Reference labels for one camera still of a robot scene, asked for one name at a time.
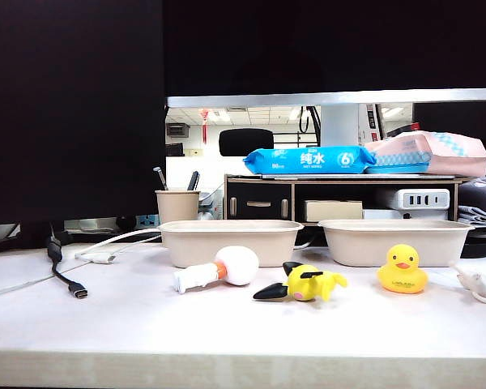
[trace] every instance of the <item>red hanging decoration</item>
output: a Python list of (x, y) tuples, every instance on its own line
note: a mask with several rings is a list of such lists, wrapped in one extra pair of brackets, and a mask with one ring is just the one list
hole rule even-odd
[(200, 109), (200, 116), (203, 118), (202, 124), (202, 142), (207, 144), (207, 116), (209, 116), (208, 109)]

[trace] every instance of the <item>pen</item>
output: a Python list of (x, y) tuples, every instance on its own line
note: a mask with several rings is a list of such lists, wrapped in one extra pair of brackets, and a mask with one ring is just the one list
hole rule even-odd
[(193, 175), (191, 176), (191, 180), (189, 181), (189, 186), (187, 186), (187, 190), (196, 190), (199, 176), (200, 174), (197, 171), (193, 171)]
[(153, 168), (154, 172), (157, 172), (160, 176), (160, 180), (162, 181), (162, 186), (164, 187), (164, 190), (168, 190), (168, 186), (165, 184), (165, 178), (164, 175), (162, 174), (162, 169), (160, 167)]

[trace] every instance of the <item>pen holder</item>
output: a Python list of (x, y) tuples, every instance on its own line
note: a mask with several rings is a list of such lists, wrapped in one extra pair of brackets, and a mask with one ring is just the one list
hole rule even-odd
[(199, 190), (156, 190), (160, 223), (175, 220), (197, 220)]

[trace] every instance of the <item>black toy ear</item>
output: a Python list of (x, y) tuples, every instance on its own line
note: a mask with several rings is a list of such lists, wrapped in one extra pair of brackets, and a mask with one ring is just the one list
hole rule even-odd
[(302, 263), (298, 263), (298, 262), (284, 262), (283, 269), (286, 275), (289, 276), (294, 267), (301, 266), (301, 265)]
[(305, 271), (299, 278), (312, 278), (315, 276), (321, 276), (322, 274), (324, 274), (324, 271)]
[(278, 282), (277, 284), (268, 285), (254, 294), (254, 299), (265, 300), (267, 298), (282, 298), (288, 295), (288, 286)]

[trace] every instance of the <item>yellow toy figure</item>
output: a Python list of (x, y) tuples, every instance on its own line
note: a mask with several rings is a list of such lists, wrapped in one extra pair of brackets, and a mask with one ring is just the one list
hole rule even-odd
[(418, 268), (420, 256), (409, 245), (392, 246), (387, 252), (387, 263), (378, 269), (382, 286), (392, 292), (418, 293), (427, 284), (427, 273)]
[(319, 271), (315, 266), (298, 262), (285, 262), (283, 269), (288, 276), (286, 283), (272, 284), (254, 294), (256, 300), (292, 296), (299, 301), (308, 301), (315, 296), (330, 299), (336, 284), (347, 286), (347, 280), (338, 273)]

